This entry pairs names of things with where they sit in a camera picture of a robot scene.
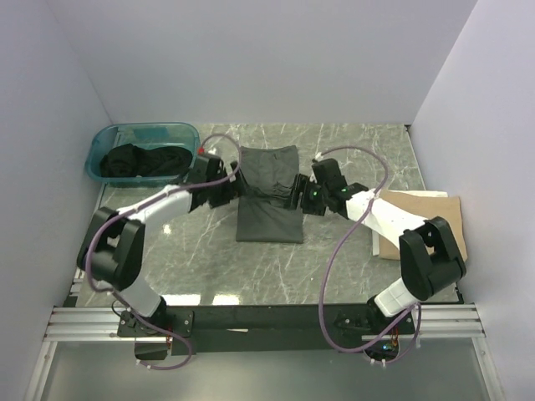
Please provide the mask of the grey t shirt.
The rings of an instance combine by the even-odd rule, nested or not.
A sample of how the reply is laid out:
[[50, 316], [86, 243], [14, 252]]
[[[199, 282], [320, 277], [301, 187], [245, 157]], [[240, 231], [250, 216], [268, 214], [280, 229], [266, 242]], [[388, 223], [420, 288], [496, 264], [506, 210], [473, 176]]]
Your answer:
[[297, 147], [243, 147], [240, 171], [244, 192], [238, 203], [236, 241], [303, 243], [303, 213], [286, 206], [299, 172]]

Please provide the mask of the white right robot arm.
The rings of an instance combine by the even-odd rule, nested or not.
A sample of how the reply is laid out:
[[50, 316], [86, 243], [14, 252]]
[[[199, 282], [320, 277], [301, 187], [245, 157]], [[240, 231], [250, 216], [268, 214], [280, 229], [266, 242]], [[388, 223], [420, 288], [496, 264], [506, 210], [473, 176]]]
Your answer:
[[360, 222], [397, 248], [400, 278], [366, 303], [364, 321], [374, 332], [388, 332], [407, 307], [466, 275], [461, 250], [445, 218], [411, 214], [381, 199], [377, 189], [350, 185], [334, 159], [314, 163], [312, 177], [295, 175], [287, 207], [315, 216], [332, 211]]

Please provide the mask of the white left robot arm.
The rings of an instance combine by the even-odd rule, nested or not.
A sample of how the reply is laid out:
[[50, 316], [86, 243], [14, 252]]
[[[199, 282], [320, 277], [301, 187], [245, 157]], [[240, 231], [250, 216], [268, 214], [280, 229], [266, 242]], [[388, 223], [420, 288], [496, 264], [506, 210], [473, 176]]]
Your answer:
[[198, 155], [186, 177], [173, 180], [154, 195], [118, 210], [99, 208], [79, 248], [77, 267], [95, 292], [113, 294], [141, 330], [158, 335], [171, 329], [173, 322], [165, 299], [141, 275], [145, 235], [200, 206], [224, 206], [241, 194], [238, 161], [227, 171], [220, 157]]

